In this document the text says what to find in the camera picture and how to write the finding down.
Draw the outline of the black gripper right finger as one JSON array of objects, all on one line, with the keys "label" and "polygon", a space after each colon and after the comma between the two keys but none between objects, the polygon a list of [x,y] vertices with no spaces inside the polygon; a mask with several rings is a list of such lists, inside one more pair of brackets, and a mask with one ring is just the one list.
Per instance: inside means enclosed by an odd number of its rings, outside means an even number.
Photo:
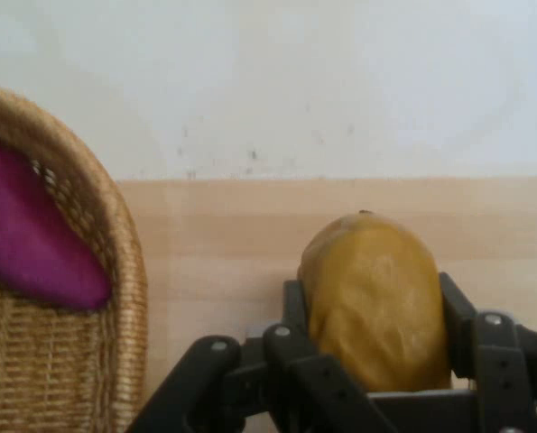
[{"label": "black gripper right finger", "polygon": [[476,309],[447,273],[439,280],[450,366],[475,385],[475,431],[537,432],[537,332]]}]

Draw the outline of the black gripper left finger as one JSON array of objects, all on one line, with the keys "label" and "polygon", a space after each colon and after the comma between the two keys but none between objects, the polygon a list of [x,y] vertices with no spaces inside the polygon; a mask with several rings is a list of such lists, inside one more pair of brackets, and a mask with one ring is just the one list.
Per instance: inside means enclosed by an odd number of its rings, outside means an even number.
[{"label": "black gripper left finger", "polygon": [[299,281],[283,284],[281,320],[240,344],[196,340],[128,427],[130,432],[241,432],[268,413],[280,432],[394,432],[395,426],[308,337]]}]

